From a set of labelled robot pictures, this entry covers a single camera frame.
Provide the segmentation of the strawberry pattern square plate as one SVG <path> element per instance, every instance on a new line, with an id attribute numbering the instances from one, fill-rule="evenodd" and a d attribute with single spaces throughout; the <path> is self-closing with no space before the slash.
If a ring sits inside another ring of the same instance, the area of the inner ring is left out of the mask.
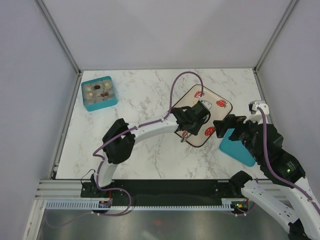
<path id="1" fill-rule="evenodd" d="M 190 137 L 186 140 L 186 142 L 195 147 L 199 148 L 204 145 L 204 143 L 211 137 L 211 135 L 215 132 L 215 127 L 213 125 L 214 120 L 223 120 L 233 109 L 232 104 L 219 96 L 212 90 L 202 87 L 200 84 L 194 85 L 186 94 L 184 94 L 174 105 L 174 108 L 189 106 L 192 107 L 195 105 L 198 100 L 200 100 L 200 95 L 203 94 L 202 100 L 208 101 L 212 103 L 212 107 L 209 110 L 211 113 L 211 117 L 207 123 L 205 123 L 198 135 L 193 135 L 190 133 Z M 176 134 L 182 137 L 182 133 L 186 131 L 178 131 Z"/>

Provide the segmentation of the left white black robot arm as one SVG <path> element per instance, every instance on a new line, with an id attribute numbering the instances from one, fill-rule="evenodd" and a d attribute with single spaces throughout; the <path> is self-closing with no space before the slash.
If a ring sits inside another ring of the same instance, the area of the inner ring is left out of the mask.
<path id="1" fill-rule="evenodd" d="M 92 192 L 105 197 L 110 190 L 113 175 L 119 164 L 128 160 L 134 146 L 149 138 L 176 132 L 187 132 L 196 136 L 210 117 L 212 104 L 206 100 L 194 106 L 174 107 L 169 115 L 142 123 L 127 123 L 120 118 L 114 122 L 102 138 L 102 150 L 107 163 L 98 168 Z"/>

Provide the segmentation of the teal chocolate box tray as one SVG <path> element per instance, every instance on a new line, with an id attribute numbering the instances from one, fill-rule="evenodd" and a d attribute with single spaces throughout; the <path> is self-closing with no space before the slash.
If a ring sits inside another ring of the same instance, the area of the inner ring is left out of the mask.
<path id="1" fill-rule="evenodd" d="M 110 83 L 110 88 L 106 88 L 105 83 Z M 86 91 L 86 88 L 91 88 L 92 91 Z M 88 112 L 112 107 L 118 103 L 116 88 L 110 76 L 85 81 L 80 85 L 80 90 L 83 105 Z"/>

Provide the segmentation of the teal box lid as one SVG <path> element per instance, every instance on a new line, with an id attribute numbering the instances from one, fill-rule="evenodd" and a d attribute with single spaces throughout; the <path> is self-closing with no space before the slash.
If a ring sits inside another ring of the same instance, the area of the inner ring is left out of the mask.
<path id="1" fill-rule="evenodd" d="M 238 161 L 239 163 L 247 166 L 253 167 L 256 163 L 254 158 L 250 155 L 249 151 L 243 146 L 241 141 L 231 141 L 229 137 L 232 135 L 234 128 L 228 129 L 224 135 L 219 149 L 229 157 Z"/>

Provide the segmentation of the aluminium frame rail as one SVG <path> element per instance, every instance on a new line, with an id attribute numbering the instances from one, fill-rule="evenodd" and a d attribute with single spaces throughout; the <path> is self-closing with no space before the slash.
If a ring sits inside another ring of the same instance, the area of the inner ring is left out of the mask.
<path id="1" fill-rule="evenodd" d="M 41 180 L 35 194 L 36 200 L 74 200 L 81 197 L 79 180 Z"/>

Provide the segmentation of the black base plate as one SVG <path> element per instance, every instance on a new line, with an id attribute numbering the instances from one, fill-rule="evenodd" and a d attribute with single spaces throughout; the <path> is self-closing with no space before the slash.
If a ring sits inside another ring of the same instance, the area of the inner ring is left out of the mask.
<path id="1" fill-rule="evenodd" d="M 92 182 L 84 182 L 80 196 L 82 198 L 108 198 L 118 206 L 126 206 L 131 196 L 132 205 L 188 205 L 220 204 L 222 199 L 243 199 L 240 192 L 232 189 L 228 180 L 215 179 L 116 179 L 101 191 Z"/>

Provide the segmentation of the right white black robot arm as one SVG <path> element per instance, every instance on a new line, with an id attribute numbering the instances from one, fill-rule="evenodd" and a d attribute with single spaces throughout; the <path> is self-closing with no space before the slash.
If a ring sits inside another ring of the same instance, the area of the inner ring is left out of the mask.
<path id="1" fill-rule="evenodd" d="M 268 124 L 262 110 L 258 120 L 230 114 L 223 120 L 213 121 L 218 138 L 233 129 L 229 140 L 241 142 L 263 174 L 279 187 L 290 207 L 263 190 L 249 174 L 239 171 L 230 178 L 228 191 L 233 197 L 252 200 L 273 217 L 291 240 L 318 240 L 320 238 L 320 205 L 314 197 L 306 172 L 299 161 L 282 148 L 281 134 Z"/>

